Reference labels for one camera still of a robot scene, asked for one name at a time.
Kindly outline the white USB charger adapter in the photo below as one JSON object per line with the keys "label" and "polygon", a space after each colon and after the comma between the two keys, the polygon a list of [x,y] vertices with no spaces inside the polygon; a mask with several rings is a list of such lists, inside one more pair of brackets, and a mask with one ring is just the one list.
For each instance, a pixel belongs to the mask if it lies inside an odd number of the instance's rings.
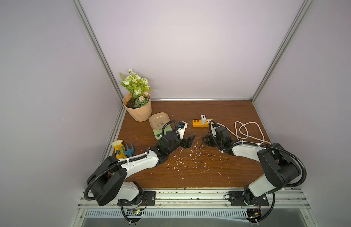
{"label": "white USB charger adapter", "polygon": [[208,122],[207,122],[207,117],[206,115],[201,115],[201,125],[206,125]]}

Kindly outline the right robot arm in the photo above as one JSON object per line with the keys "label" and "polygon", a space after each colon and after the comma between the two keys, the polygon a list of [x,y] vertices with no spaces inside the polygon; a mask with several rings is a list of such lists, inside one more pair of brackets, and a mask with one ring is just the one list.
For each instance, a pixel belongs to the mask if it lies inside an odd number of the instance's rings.
{"label": "right robot arm", "polygon": [[218,124],[212,124],[210,132],[202,140],[205,145],[216,147],[228,155],[244,157],[260,163],[264,174],[245,186],[244,200],[251,201],[284,187],[300,186],[306,180],[305,165],[279,143],[265,145],[243,140],[231,140],[227,128]]}

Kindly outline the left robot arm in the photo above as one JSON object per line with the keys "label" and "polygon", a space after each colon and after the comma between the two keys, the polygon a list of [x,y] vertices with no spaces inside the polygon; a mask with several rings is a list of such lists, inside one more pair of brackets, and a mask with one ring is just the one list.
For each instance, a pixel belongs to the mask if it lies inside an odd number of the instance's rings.
{"label": "left robot arm", "polygon": [[114,199],[126,200],[135,206],[143,203],[143,189],[137,182],[127,182],[126,179],[163,164],[179,147],[191,148],[195,136],[184,138],[187,126],[186,122],[170,121],[162,128],[161,139],[146,152],[125,159],[107,157],[88,178],[83,198],[87,201],[95,200],[99,206]]}

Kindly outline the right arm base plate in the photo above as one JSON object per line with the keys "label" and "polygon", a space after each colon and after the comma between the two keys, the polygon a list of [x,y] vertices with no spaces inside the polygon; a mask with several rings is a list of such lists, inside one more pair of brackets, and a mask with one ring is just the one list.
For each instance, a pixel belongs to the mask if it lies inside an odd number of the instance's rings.
{"label": "right arm base plate", "polygon": [[230,201],[231,206],[258,207],[270,205],[265,194],[260,197],[255,197],[251,193],[245,191],[229,191],[224,198]]}

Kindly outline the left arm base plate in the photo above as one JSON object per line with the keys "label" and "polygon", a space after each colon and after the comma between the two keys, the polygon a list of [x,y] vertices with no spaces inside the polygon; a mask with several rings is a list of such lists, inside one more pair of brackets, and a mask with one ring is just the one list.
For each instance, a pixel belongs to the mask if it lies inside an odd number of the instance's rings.
{"label": "left arm base plate", "polygon": [[133,200],[128,201],[121,199],[118,201],[118,206],[136,207],[136,206],[155,206],[156,192],[144,191],[137,195]]}

